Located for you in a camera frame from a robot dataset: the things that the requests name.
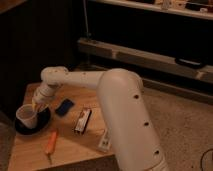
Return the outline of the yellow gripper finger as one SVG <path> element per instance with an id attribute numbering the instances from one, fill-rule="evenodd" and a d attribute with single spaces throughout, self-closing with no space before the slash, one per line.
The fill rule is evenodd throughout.
<path id="1" fill-rule="evenodd" d="M 32 103 L 32 109 L 36 113 L 40 113 L 48 107 L 47 104 Z"/>

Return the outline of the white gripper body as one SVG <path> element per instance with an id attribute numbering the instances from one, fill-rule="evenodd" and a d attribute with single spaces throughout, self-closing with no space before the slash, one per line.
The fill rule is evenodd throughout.
<path id="1" fill-rule="evenodd" d="M 36 88 L 32 100 L 37 104 L 44 104 L 49 103 L 53 97 L 53 89 L 49 85 L 42 83 Z"/>

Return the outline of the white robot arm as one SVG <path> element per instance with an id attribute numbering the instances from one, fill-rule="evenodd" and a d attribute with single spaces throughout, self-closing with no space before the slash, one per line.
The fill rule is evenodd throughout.
<path id="1" fill-rule="evenodd" d="M 74 71 L 47 67 L 34 92 L 35 108 L 52 101 L 63 84 L 96 90 L 99 105 L 121 171 L 169 171 L 164 152 L 144 104 L 143 81 L 125 69 Z"/>

